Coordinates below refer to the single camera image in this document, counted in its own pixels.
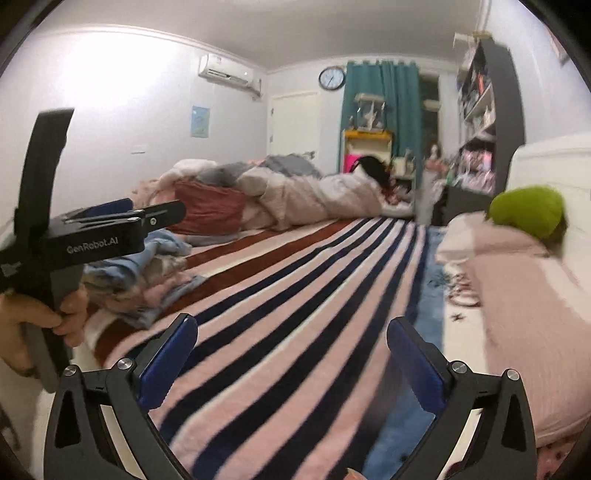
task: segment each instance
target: door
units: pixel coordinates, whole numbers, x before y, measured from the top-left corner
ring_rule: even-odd
[[[314,159],[320,146],[320,102],[316,92],[294,93],[271,100],[272,155],[307,154]]]

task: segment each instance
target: blue poster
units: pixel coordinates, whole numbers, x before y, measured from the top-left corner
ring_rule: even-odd
[[[209,138],[209,108],[194,106],[191,113],[191,136]]]

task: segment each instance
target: wall switch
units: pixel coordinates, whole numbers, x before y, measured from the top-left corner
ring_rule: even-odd
[[[140,153],[146,153],[147,150],[148,150],[148,145],[134,145],[133,148],[131,149],[131,154],[137,155]]]

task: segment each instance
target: curtain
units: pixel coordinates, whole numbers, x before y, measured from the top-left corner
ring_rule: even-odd
[[[351,116],[356,118],[355,95],[358,93],[384,97],[386,129],[394,133],[392,156],[403,157],[407,148],[413,152],[417,168],[416,187],[419,188],[423,176],[423,109],[417,65],[394,64],[391,61],[365,61],[357,64],[350,61],[347,64],[347,81],[343,94],[341,132],[349,128]]]

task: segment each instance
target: ceiling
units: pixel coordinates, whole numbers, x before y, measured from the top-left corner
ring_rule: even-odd
[[[182,35],[266,69],[359,54],[453,60],[479,0],[64,0],[42,28],[119,24]]]

